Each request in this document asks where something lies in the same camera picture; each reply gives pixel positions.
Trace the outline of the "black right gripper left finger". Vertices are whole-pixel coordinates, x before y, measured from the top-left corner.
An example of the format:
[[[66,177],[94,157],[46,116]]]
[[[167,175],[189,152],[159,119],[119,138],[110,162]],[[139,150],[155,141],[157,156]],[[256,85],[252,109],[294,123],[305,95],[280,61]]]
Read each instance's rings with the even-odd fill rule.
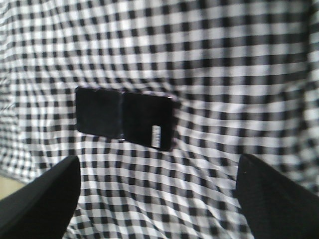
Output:
[[[61,239],[80,195],[80,163],[68,156],[0,201],[2,239]]]

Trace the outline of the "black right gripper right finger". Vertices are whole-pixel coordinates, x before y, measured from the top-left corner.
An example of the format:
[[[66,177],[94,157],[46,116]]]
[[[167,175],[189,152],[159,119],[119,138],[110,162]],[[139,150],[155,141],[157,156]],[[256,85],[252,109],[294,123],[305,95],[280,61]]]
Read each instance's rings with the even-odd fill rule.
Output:
[[[251,154],[240,157],[236,196],[256,239],[317,239],[319,198]]]

